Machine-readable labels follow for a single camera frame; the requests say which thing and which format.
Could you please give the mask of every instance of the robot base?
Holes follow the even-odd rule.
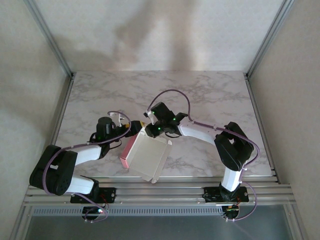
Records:
[[[204,187],[203,190],[204,194],[202,197],[206,203],[249,202],[248,192],[245,186],[240,186],[237,190],[232,192],[232,195],[229,196],[228,200],[226,199],[226,196],[222,194],[221,187],[219,186]]]
[[[116,198],[115,187],[99,187],[98,191],[94,194],[85,195],[87,198],[95,202],[96,204],[113,204]],[[72,204],[88,204],[89,202],[78,195],[74,195],[70,199]]]

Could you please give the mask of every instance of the aluminum frame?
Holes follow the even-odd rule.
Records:
[[[217,187],[221,177],[161,177],[151,184],[138,177],[97,177],[99,186],[114,187],[115,201],[112,205],[122,206],[196,206],[232,205],[232,202],[206,203],[202,198],[204,187]],[[257,194],[260,205],[294,204],[295,198],[288,184],[278,184],[276,177],[244,177]],[[253,192],[248,189],[249,203],[254,204]],[[23,206],[92,206],[92,204],[70,203],[70,195],[52,196],[43,190],[30,186],[27,189]]]
[[[65,96],[62,100],[62,105],[57,106],[57,108],[59,108],[59,112],[58,112],[57,118],[55,120],[52,135],[50,137],[50,144],[55,144],[57,141],[58,134],[59,134],[60,127],[61,127],[61,123],[64,118],[64,114],[65,114],[65,111],[67,108],[68,100],[69,100],[69,97],[71,94],[72,86],[74,85],[75,78],[76,78],[76,73],[73,73],[72,78],[69,78],[69,82],[68,82],[68,85],[66,88]]]
[[[286,17],[288,16],[295,0],[283,0],[277,14],[275,15],[275,18],[268,29],[268,32],[266,33],[262,44],[260,45],[248,71],[246,72],[246,76],[248,79],[250,79],[257,69],[258,65],[262,61],[262,58],[266,54],[267,50],[269,49],[272,41],[274,40],[275,36],[279,32],[282,24],[284,23]]]
[[[13,227],[13,231],[9,238],[10,240],[24,240],[26,238],[32,213],[33,213],[32,206],[21,207],[17,221]]]
[[[293,217],[293,215],[295,214],[293,206],[290,204],[285,204],[283,207],[293,240],[305,239],[302,231],[300,231],[300,226],[298,224],[297,218]]]
[[[65,74],[71,79],[73,73],[65,60],[62,52],[60,51],[53,35],[51,34],[44,17],[42,16],[37,4],[34,0],[23,0],[26,7],[28,8],[29,12],[31,13],[34,21],[38,25],[39,29],[41,30],[43,36],[45,37],[48,45],[50,46],[53,54],[55,55],[56,59],[58,60],[59,64],[63,68]]]
[[[275,175],[278,178],[277,171],[275,170],[274,158],[273,158],[272,153],[270,151],[270,145],[269,145],[269,142],[268,142],[268,139],[267,139],[267,134],[266,134],[264,125],[262,123],[262,118],[261,118],[261,115],[260,115],[260,112],[259,112],[259,108],[258,108],[258,105],[257,105],[257,101],[256,101],[256,98],[255,98],[254,92],[252,90],[251,83],[248,81],[248,78],[246,76],[244,76],[244,78],[245,78],[246,87],[248,89],[249,96],[250,96],[250,99],[251,99],[251,103],[252,103],[253,111],[254,111],[254,114],[255,114],[255,118],[256,118],[256,121],[258,123],[258,127],[259,127],[260,134],[261,134],[261,137],[262,137],[263,145],[265,147],[266,156],[268,158],[271,170],[275,171],[275,173],[276,173]]]

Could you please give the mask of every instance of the white marble tabletop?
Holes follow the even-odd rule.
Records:
[[[66,147],[85,143],[96,131],[98,119],[107,116],[111,110],[123,111],[131,120],[149,123],[143,113],[151,100],[166,89],[181,90],[189,97],[194,120],[222,125],[231,121],[239,124],[261,149],[260,158],[249,166],[244,175],[272,175],[241,71],[77,72],[56,145]],[[179,93],[168,92],[158,100],[175,114],[187,113],[187,101]],[[111,150],[103,159],[76,166],[74,173],[88,177],[131,177],[119,159],[127,140],[123,138],[122,146]],[[223,176],[225,167],[214,146],[192,137],[171,140],[172,150],[162,177]]]

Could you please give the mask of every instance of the red wire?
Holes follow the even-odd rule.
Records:
[[[236,196],[236,200],[237,200],[236,206],[238,206],[241,203],[241,200],[238,196]]]
[[[100,197],[104,200],[105,205],[108,205],[108,209],[110,209],[110,206],[109,206],[109,204],[107,203],[107,200],[106,200],[105,196],[104,196],[103,194],[101,194]]]

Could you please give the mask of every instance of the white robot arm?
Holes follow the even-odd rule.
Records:
[[[190,121],[187,114],[180,112],[175,115],[163,102],[153,106],[150,112],[152,112],[153,119],[145,128],[149,137],[156,138],[162,133],[170,133],[194,137],[216,146],[221,161],[225,165],[224,176],[219,186],[220,193],[225,202],[231,202],[234,193],[240,187],[243,166],[254,150],[251,143],[236,136],[238,134],[247,138],[239,125],[230,122],[228,125],[219,127]]]
[[[215,136],[223,132],[222,130],[217,130],[215,128],[208,128],[197,125],[189,121],[187,118],[184,118],[180,122],[178,129],[182,136],[194,137],[196,139],[208,142],[212,145],[216,145]],[[240,184],[241,171],[242,169],[239,171],[234,171],[226,167],[221,185],[230,192],[236,190],[238,185]]]
[[[72,150],[77,153],[75,166],[78,164],[85,163],[91,160],[97,160],[100,158],[101,147],[98,145],[83,146]],[[72,175],[71,183],[66,193],[80,193],[90,194],[94,187],[94,181],[90,178],[79,176],[76,174]]]

